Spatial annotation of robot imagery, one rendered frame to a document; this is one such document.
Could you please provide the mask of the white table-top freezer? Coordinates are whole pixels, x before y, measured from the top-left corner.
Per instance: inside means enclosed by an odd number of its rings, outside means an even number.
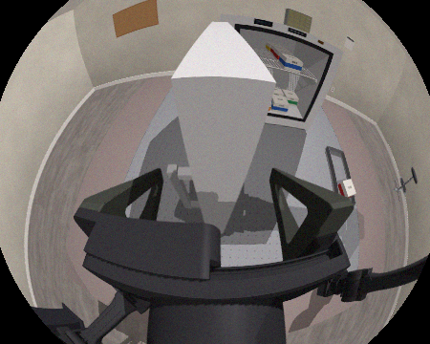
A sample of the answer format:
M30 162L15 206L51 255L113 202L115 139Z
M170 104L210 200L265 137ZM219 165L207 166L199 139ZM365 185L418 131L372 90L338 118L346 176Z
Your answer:
M258 49L266 42L290 51L317 80L262 61ZM265 123L310 129L342 54L313 34L271 20L220 14L220 22L211 22L172 76L189 167L168 164L166 175L185 209L200 207L204 222L224 233ZM299 98L286 114L269 108L275 87ZM189 199L183 180L193 180L198 202Z

